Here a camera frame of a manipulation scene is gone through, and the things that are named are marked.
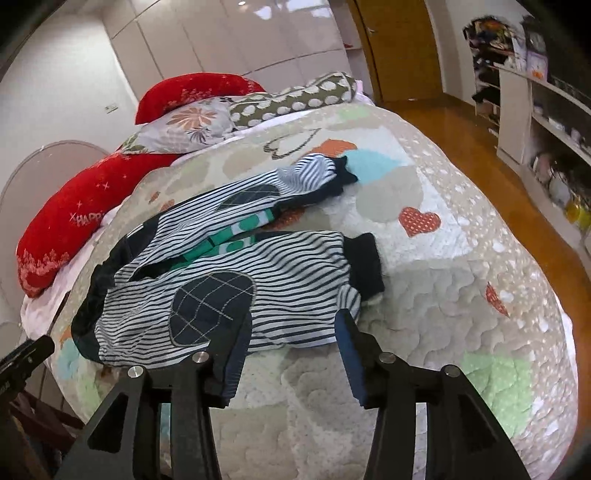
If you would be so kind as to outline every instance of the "white wardrobe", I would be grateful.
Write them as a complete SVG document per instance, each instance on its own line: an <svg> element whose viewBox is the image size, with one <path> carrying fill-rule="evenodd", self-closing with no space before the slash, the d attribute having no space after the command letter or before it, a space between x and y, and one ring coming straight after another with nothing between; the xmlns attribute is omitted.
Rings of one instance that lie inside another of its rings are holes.
<svg viewBox="0 0 591 480"><path fill-rule="evenodd" d="M236 73L275 92L350 72L328 0L114 0L102 19L138 99L185 73Z"/></svg>

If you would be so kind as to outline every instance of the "floral bedspread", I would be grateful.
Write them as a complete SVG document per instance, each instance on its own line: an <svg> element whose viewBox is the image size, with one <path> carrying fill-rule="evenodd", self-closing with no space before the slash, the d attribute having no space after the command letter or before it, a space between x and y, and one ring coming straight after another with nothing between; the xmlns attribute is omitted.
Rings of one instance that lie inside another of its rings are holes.
<svg viewBox="0 0 591 480"><path fill-rule="evenodd" d="M346 155L359 182L275 227L372 232L386 290L362 307L360 328L411 365L459 365L532 478L548 478L577 420L555 295L487 198L439 147L398 115L365 105L322 108L146 176L101 237L51 333L51 369L74 411L87 420L119 374L80 357L69 330L90 274L117 240L175 203L310 151ZM236 397L211 415L224 478L361 478L375 426L375 412L351 395L335 345L250 355ZM168 428L165 418L165 463ZM415 477L422 478L422 407L415 445Z"/></svg>

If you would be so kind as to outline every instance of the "red bolster pillow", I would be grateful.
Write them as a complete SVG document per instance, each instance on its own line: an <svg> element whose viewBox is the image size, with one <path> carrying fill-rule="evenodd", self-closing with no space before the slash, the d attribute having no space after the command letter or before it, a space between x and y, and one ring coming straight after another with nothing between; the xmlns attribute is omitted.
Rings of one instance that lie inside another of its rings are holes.
<svg viewBox="0 0 591 480"><path fill-rule="evenodd" d="M231 73L189 73L163 80L148 90L138 105L135 124L147 124L197 100L264 92L257 82Z"/></svg>
<svg viewBox="0 0 591 480"><path fill-rule="evenodd" d="M179 156L116 152L69 180L35 215L18 243L18 281L25 293L40 295L97 230L103 215L123 202L148 172L168 167Z"/></svg>

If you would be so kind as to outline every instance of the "pillow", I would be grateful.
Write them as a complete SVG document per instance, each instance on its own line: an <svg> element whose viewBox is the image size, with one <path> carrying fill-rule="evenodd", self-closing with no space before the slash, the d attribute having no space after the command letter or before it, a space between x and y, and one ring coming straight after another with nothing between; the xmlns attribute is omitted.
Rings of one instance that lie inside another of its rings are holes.
<svg viewBox="0 0 591 480"><path fill-rule="evenodd" d="M254 127L277 115L309 110L324 105L350 102L355 95L355 80L344 72L327 73L280 93L252 93L230 106L230 118L236 129Z"/></svg>
<svg viewBox="0 0 591 480"><path fill-rule="evenodd" d="M18 281L25 293L41 294L97 230L103 215L130 195L148 172L168 167L177 157L116 152L60 188L18 243Z"/></svg>
<svg viewBox="0 0 591 480"><path fill-rule="evenodd" d="M265 90L257 82L229 73L189 73L163 80L146 92L135 124L147 124L179 106L219 96L242 96Z"/></svg>
<svg viewBox="0 0 591 480"><path fill-rule="evenodd" d="M123 143L121 151L184 154L220 143L234 130L230 101L215 97L179 107L144 125Z"/></svg>

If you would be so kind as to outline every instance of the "wooden floor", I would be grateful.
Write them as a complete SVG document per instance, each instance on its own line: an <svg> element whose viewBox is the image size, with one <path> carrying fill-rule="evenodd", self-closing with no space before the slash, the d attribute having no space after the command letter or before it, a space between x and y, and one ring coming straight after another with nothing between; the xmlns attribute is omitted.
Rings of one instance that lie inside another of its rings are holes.
<svg viewBox="0 0 591 480"><path fill-rule="evenodd" d="M530 202L521 181L496 157L488 122L459 100L386 105L415 125L480 188L523 246L537 260L573 321L579 369L579 426L591 428L591 282L575 252Z"/></svg>

